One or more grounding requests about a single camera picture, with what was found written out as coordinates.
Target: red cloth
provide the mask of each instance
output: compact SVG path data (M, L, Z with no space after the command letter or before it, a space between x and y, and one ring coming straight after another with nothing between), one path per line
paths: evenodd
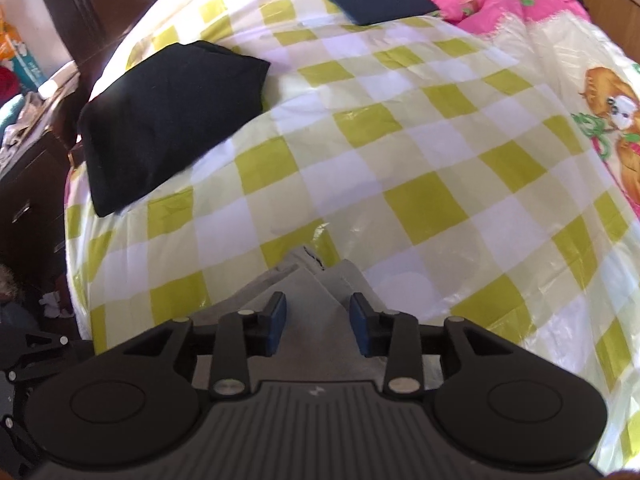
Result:
M7 67L0 65L0 106L20 93L20 82Z

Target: cartoon monkey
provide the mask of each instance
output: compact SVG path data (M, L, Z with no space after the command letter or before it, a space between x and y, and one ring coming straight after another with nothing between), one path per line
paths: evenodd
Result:
M591 112L612 129L640 135L640 100L634 90L609 68L587 70L582 96ZM616 142L620 159L620 181L626 193L640 204L640 144L621 136Z

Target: gray fabric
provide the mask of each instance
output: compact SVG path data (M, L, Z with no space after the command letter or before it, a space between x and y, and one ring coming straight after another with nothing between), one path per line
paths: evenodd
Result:
M377 312L384 311L385 305L349 260L324 269L308 247L296 248L232 297L194 313L191 319L196 325L215 324L230 312L258 312L274 292L287 297L287 323L276 355L249 359L252 388L261 380L372 380L382 387L386 358L360 355L348 308L354 292L363 293ZM210 356L198 359L193 378L197 388L207 387L210 362ZM426 384L438 386L442 379L437 362L426 358L424 363Z
M249 359L252 388L261 380L374 380L382 384L383 362L360 355L347 311L307 269L297 268L238 308L262 310L274 292L287 297L287 324L276 355ZM214 306L198 314L198 323L209 324L226 312ZM194 386L207 386L209 366L210 356L198 360Z

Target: cartoon print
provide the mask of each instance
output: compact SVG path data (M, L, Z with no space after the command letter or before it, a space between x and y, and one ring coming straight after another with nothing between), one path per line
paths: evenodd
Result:
M621 133L616 141L620 182L629 198L640 204L640 101L618 74L602 66L587 70L582 94L594 115Z
M571 114L582 133L591 141L598 156L606 162L611 156L611 143L607 139L607 123L601 117L587 114Z
M480 10L478 0L462 0L460 2L463 16L471 16Z

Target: checkered bedspread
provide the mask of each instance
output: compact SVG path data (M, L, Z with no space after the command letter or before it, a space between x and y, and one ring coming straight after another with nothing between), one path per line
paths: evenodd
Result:
M272 63L265 113L103 219L72 172L68 274L99 351L307 243L352 260L389 308L468 317L590 380L617 413L598 453L629 458L640 224L538 74L434 18L356 27L327 0L160 0L96 92L199 38Z

